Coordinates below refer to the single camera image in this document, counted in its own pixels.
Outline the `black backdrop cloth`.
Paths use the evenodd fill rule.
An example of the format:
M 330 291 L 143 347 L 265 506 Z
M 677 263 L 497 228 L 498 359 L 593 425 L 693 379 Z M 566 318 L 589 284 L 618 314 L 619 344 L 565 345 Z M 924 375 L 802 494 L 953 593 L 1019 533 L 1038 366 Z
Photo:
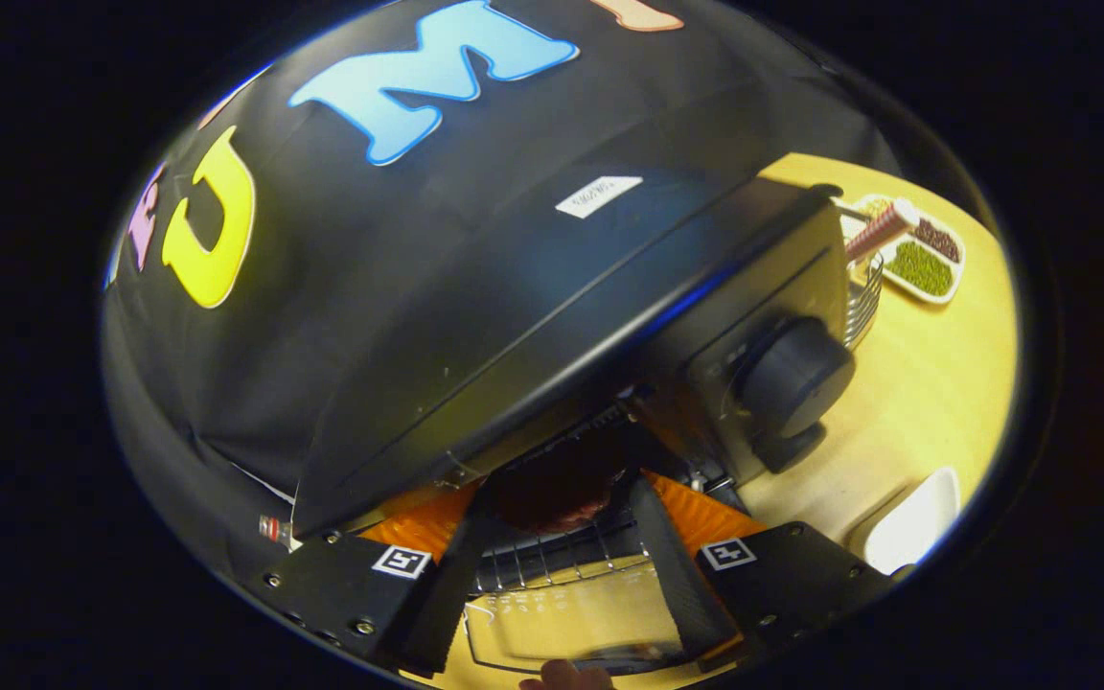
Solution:
M 179 137 L 103 298 L 106 393 L 189 541 L 293 520 L 335 390 L 395 311 L 548 191 L 745 182 L 906 146 L 806 44 L 723 0 L 396 0 L 270 62 Z

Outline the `black electric oven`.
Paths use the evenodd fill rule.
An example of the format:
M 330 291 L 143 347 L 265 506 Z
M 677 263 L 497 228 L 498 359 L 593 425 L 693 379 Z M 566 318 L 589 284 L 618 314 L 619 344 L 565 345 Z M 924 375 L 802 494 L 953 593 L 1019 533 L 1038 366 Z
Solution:
M 840 193 L 648 176 L 584 217 L 530 197 L 336 388 L 295 533 L 487 481 L 611 406 L 739 482 L 800 463 L 854 376 Z

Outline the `red raw meat piece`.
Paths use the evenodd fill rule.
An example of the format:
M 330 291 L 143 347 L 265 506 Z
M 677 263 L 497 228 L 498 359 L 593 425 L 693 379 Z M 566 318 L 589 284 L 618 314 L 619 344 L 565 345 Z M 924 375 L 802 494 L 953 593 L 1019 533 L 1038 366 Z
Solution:
M 618 455 L 553 452 L 497 471 L 485 482 L 492 511 L 530 537 L 574 532 L 602 514 L 627 470 Z

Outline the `white divided plate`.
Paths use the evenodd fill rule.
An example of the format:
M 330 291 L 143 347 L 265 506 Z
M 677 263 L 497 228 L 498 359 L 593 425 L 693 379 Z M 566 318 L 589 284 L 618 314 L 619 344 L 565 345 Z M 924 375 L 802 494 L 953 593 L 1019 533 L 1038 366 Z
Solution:
M 846 204 L 834 201 L 841 213 L 842 236 L 854 240 L 875 216 L 895 204 L 893 197 L 866 194 Z M 915 211 L 919 223 L 889 241 L 870 257 L 888 280 L 916 300 L 946 305 L 959 288 L 967 264 L 967 247 L 958 232 L 926 211 Z

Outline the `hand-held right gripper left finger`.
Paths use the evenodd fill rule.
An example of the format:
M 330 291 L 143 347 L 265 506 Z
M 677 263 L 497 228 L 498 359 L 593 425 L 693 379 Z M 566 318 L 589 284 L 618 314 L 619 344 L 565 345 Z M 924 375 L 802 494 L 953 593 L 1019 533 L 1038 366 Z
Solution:
M 446 669 L 493 537 L 484 480 L 363 532 L 325 529 L 248 576 L 250 597 L 329 651 L 388 673 Z

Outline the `white ribbed tray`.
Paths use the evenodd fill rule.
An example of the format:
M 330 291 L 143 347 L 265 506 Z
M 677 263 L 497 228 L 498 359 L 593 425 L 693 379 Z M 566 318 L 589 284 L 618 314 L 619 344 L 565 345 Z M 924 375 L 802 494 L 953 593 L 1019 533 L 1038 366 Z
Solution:
M 863 538 L 862 558 L 885 575 L 919 564 L 947 537 L 960 512 L 958 475 L 955 468 L 940 468 L 889 503 Z

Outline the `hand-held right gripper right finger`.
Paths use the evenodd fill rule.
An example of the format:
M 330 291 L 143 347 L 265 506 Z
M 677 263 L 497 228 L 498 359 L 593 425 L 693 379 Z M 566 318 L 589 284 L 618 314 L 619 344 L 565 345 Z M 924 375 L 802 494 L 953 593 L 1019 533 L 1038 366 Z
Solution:
M 895 586 L 806 521 L 767 527 L 647 469 L 628 505 L 680 646 L 703 671 L 767 662 Z

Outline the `striped stick with white tip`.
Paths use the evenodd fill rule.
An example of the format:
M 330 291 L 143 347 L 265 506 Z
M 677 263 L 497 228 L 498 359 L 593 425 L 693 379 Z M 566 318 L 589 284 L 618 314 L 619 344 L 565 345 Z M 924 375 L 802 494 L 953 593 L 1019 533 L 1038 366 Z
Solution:
M 858 235 L 846 241 L 847 261 L 862 261 L 889 242 L 902 236 L 904 232 L 919 227 L 921 219 L 923 217 L 920 211 L 907 199 L 898 197 L 868 222 Z

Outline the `red beans pile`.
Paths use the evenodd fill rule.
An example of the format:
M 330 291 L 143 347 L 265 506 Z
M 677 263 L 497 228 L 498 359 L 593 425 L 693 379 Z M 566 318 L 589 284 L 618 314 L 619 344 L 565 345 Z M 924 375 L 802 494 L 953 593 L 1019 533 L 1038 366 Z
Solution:
M 947 261 L 960 264 L 962 250 L 956 244 L 954 236 L 938 227 L 937 224 L 934 224 L 927 217 L 921 219 L 917 227 L 914 230 L 914 237 L 927 245 L 933 252 L 941 254 Z

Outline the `green beans pile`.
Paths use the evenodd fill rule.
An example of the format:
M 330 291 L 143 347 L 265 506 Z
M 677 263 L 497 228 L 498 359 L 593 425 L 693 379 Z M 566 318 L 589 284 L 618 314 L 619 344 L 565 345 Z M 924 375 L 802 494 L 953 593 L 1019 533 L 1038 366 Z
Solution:
M 930 296 L 945 296 L 954 286 L 954 273 L 945 262 L 915 241 L 896 245 L 887 270 Z

